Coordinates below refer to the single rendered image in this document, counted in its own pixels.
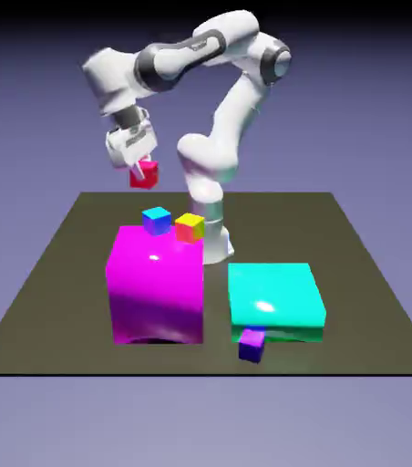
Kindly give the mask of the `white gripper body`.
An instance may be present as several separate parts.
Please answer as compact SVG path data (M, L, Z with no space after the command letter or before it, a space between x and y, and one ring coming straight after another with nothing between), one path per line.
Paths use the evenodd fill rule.
M106 134L106 148L116 169L133 168L156 148L156 134L151 125L136 130L117 128Z

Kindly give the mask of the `small red cube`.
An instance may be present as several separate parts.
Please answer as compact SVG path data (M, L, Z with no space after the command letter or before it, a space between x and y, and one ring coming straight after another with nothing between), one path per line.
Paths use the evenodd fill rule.
M140 161L143 179L138 179L133 170L129 171L129 186L138 189L152 189L159 181L159 165L157 161Z

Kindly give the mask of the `small blue cube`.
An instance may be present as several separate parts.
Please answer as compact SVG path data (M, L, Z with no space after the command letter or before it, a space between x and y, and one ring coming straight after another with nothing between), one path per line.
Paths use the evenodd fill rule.
M142 224L151 235L165 234L171 227L171 213L160 206L144 210Z

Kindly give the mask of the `small yellow cube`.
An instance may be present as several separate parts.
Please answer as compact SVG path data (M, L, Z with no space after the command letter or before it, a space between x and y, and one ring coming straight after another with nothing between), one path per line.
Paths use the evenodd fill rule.
M204 237L204 218L197 214L185 213L175 220L176 240L194 244Z

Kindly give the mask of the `small purple cube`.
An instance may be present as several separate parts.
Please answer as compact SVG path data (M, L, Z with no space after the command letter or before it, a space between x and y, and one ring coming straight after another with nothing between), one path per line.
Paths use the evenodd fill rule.
M239 339L239 359L258 364L263 355L265 331L245 328Z

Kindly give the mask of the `large magenta box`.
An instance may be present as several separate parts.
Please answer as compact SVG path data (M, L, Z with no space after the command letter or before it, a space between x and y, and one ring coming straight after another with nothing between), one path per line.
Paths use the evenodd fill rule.
M118 229L106 264L114 342L203 342L203 241Z

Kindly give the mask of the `large cyan box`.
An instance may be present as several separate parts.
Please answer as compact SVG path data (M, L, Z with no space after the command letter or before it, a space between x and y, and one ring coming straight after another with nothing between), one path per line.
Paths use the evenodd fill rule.
M326 310L307 263L230 263L228 297L234 342L246 328L268 341L323 340Z

